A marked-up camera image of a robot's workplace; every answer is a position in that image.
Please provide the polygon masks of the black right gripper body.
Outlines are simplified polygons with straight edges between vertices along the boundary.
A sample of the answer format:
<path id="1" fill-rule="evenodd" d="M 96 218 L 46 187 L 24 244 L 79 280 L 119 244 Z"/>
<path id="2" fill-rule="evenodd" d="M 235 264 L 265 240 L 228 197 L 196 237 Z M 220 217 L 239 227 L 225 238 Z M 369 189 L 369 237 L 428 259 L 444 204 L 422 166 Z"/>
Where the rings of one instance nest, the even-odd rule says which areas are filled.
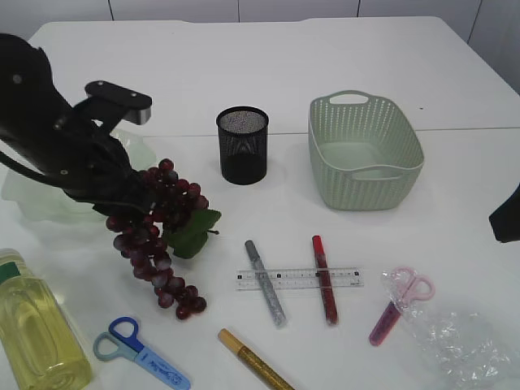
<path id="1" fill-rule="evenodd" d="M 490 216 L 493 234 L 500 243 L 519 241 L 519 194 L 514 193 Z"/>

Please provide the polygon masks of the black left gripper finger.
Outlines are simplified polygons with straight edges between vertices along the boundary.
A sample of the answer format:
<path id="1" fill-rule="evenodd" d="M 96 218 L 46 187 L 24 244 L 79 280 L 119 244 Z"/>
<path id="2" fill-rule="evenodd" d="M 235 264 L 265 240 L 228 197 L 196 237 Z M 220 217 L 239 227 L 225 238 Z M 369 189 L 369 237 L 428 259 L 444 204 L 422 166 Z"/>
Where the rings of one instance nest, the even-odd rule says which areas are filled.
<path id="1" fill-rule="evenodd" d="M 148 214 L 154 207 L 154 199 L 142 201 L 93 201 L 93 209 L 102 215 Z"/>
<path id="2" fill-rule="evenodd" d="M 126 203 L 154 203 L 157 196 L 150 180 L 134 171 L 123 184 L 122 200 Z"/>

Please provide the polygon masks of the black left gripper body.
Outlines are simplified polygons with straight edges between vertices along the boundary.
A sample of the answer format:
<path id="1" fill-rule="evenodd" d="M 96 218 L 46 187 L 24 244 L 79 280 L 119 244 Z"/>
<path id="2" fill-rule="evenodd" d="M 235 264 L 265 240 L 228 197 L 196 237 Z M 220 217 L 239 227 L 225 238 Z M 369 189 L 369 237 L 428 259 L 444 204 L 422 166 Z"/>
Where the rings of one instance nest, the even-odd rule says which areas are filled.
<path id="1" fill-rule="evenodd" d="M 122 202 L 123 184 L 135 170 L 112 135 L 127 110 L 83 101 L 51 124 L 39 147 L 38 170 L 78 201 Z"/>

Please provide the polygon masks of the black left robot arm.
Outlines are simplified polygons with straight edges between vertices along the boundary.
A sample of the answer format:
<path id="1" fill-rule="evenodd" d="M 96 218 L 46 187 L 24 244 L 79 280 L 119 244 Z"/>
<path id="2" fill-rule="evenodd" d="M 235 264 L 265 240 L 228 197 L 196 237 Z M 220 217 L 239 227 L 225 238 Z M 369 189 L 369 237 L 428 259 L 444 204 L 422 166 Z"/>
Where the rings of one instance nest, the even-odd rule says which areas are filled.
<path id="1" fill-rule="evenodd" d="M 3 33 L 1 140 L 33 167 L 6 154 L 1 162 L 103 215 L 149 213 L 156 197 L 111 133 L 123 120 L 145 124 L 151 97 L 104 80 L 84 89 L 87 98 L 71 106 L 54 86 L 44 50 Z"/>

